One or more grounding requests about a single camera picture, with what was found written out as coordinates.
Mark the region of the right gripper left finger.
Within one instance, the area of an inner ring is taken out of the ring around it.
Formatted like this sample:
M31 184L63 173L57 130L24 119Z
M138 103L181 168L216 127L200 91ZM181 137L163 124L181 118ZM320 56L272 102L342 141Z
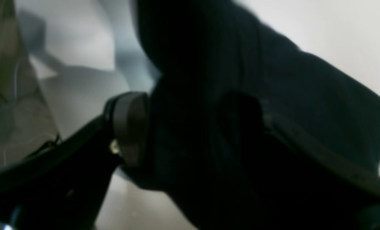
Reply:
M91 230L114 170L142 164L148 123L148 94L124 93L63 143L0 169L0 222L17 230Z

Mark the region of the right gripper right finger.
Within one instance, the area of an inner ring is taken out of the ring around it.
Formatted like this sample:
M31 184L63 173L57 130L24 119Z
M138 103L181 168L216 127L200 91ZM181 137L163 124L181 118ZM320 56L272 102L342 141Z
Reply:
M260 104L252 97L227 94L221 122L229 124L232 178L243 201L237 220L248 230L380 230L380 179L342 166L340 175L315 153L325 153L298 133L264 127Z

